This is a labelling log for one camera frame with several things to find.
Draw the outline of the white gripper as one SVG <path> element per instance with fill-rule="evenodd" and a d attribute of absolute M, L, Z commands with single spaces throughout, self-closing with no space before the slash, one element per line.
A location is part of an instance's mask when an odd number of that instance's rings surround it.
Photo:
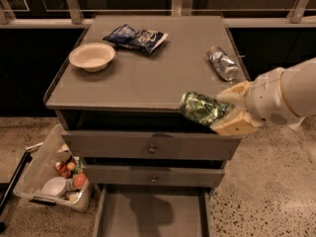
<path fill-rule="evenodd" d="M 263 124 L 297 129 L 304 118 L 292 110 L 285 97 L 281 81 L 284 72 L 283 68 L 277 68 L 258 76 L 252 83 L 243 81 L 217 94 L 218 101 L 245 106 L 248 111 L 235 109 L 210 128 L 223 136 L 250 134 Z"/>

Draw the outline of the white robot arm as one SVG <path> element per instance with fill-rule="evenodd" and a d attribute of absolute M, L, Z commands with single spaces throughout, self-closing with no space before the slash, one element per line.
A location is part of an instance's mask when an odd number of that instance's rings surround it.
<path fill-rule="evenodd" d="M 211 126 L 220 135 L 245 135 L 264 125 L 296 129 L 316 115 L 316 58 L 238 83 L 216 99 L 235 106 Z"/>

